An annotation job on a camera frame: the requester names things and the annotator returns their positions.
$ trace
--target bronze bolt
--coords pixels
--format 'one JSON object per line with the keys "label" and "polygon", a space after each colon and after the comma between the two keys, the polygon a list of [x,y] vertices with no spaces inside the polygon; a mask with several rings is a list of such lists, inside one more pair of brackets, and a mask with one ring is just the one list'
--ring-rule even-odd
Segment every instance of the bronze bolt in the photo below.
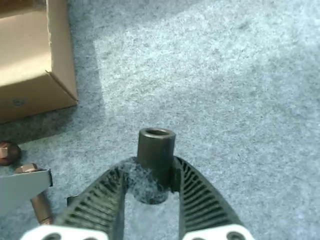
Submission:
{"label": "bronze bolt", "polygon": [[[34,163],[25,164],[15,170],[16,174],[31,173],[38,170]],[[31,204],[39,224],[47,225],[53,223],[52,213],[48,201],[43,193],[38,194],[31,199]]]}
{"label": "bronze bolt", "polygon": [[0,165],[8,166],[20,159],[21,149],[17,144],[9,141],[0,142]]}

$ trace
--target bolt hole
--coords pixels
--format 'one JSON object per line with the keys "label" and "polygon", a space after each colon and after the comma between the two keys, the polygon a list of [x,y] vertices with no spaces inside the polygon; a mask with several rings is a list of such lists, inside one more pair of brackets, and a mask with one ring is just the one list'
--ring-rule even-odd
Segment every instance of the bolt hole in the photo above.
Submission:
{"label": "bolt hole", "polygon": [[226,238],[228,240],[246,240],[246,238],[241,233],[236,231],[229,232]]}
{"label": "bolt hole", "polygon": [[169,135],[165,130],[163,129],[148,129],[146,130],[148,134],[157,135],[157,136],[165,136]]}
{"label": "bolt hole", "polygon": [[61,235],[59,233],[51,233],[45,236],[42,240],[61,240]]}

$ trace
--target black rubber grip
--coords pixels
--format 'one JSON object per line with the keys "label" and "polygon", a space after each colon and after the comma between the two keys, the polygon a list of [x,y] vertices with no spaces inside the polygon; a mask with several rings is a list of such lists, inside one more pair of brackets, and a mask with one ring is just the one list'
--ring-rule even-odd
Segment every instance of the black rubber grip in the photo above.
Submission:
{"label": "black rubber grip", "polygon": [[117,167],[108,170],[91,184],[57,217],[54,224],[99,230],[110,240],[122,240],[126,176]]}
{"label": "black rubber grip", "polygon": [[179,238],[191,231],[243,225],[234,210],[191,164],[174,159],[173,191],[180,194]]}

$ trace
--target cardboard box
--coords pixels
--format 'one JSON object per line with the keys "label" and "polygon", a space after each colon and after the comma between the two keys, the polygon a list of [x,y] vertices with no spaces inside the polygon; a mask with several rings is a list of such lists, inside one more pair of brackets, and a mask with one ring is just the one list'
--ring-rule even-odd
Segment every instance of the cardboard box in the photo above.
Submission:
{"label": "cardboard box", "polygon": [[67,0],[0,0],[0,123],[77,101]]}

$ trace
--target bolt head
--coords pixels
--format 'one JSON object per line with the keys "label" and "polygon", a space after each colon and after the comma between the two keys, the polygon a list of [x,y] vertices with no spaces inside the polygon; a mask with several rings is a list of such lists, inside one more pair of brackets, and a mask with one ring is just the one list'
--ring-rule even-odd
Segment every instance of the bolt head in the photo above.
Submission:
{"label": "bolt head", "polygon": [[8,166],[21,157],[21,149],[10,141],[0,142],[0,165]]}
{"label": "bolt head", "polygon": [[36,164],[29,163],[16,168],[14,173],[15,174],[30,173],[30,172],[35,172],[37,169],[38,167]]}

